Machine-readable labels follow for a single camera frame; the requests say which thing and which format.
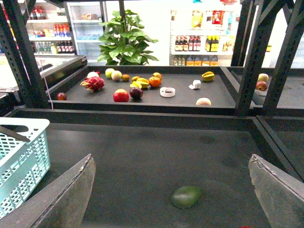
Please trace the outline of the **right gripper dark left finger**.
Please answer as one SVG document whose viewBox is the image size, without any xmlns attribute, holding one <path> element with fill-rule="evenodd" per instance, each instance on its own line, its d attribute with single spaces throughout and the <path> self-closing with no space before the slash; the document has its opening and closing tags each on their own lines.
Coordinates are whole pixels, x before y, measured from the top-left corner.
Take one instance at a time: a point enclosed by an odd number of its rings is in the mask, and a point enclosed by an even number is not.
<svg viewBox="0 0 304 228">
<path fill-rule="evenodd" d="M 91 154 L 0 220 L 2 228 L 78 228 L 95 179 Z"/>
</svg>

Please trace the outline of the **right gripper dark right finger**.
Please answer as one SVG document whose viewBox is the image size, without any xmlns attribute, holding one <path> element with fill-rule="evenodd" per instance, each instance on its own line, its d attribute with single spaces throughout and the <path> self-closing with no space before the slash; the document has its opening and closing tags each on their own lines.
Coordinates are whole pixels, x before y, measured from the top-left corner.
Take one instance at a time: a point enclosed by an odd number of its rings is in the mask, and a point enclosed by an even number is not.
<svg viewBox="0 0 304 228">
<path fill-rule="evenodd" d="M 304 184 L 252 154 L 248 163 L 256 197 L 273 228 L 304 226 Z"/>
</svg>

